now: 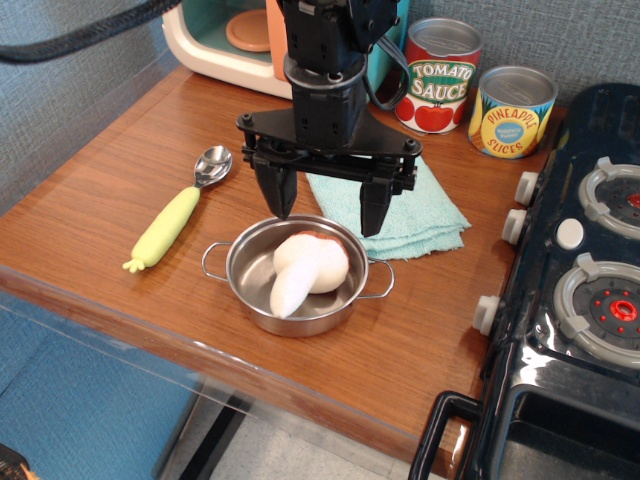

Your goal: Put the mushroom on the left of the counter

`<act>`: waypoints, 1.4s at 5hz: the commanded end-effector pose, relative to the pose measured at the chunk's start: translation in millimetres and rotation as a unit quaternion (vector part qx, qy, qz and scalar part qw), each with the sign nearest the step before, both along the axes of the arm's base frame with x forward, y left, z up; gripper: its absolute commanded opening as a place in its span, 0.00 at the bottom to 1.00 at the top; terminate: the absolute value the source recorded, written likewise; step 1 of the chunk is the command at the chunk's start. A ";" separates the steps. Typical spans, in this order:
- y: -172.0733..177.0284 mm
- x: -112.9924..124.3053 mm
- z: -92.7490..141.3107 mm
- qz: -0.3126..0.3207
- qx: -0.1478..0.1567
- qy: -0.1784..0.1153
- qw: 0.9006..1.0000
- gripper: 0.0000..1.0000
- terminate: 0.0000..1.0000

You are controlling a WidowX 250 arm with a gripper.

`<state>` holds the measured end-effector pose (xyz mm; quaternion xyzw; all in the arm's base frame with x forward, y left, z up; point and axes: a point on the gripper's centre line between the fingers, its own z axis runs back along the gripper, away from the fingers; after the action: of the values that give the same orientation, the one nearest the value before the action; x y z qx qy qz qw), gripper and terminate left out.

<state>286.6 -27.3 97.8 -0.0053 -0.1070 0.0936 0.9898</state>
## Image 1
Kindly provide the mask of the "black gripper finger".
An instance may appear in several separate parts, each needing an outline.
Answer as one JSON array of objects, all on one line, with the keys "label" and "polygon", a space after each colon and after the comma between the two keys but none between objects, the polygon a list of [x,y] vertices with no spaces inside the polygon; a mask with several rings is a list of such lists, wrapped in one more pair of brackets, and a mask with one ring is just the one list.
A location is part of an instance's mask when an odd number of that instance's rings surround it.
[{"label": "black gripper finger", "polygon": [[260,155],[254,156],[253,169],[271,213],[279,219],[287,219],[297,197],[297,172]]},{"label": "black gripper finger", "polygon": [[364,182],[360,189],[361,233],[364,237],[377,235],[384,223],[393,194],[392,182],[374,179]]}]

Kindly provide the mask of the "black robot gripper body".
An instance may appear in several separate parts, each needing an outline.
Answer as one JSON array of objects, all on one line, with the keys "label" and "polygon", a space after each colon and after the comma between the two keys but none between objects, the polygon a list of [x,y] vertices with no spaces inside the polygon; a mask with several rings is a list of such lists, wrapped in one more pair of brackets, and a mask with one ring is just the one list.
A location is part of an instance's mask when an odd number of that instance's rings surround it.
[{"label": "black robot gripper body", "polygon": [[242,152],[312,173],[363,184],[392,182],[393,192],[412,190],[421,144],[376,120],[368,110],[367,60],[347,69],[316,72],[286,57],[284,73],[293,103],[287,109],[244,113]]}]

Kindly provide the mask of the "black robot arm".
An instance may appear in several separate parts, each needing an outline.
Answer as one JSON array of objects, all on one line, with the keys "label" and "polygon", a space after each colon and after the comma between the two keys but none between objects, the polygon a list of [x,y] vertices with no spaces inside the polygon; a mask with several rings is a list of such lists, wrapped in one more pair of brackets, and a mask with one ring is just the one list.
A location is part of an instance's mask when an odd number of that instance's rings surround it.
[{"label": "black robot arm", "polygon": [[402,80],[388,102],[371,88],[368,57],[380,47],[408,67],[388,31],[399,24],[394,1],[281,1],[287,52],[283,68],[292,90],[291,108],[245,113],[243,158],[255,172],[278,218],[289,216],[300,172],[357,181],[360,228],[378,234],[393,196],[415,185],[419,141],[378,121],[375,104],[393,109],[406,95]]}]

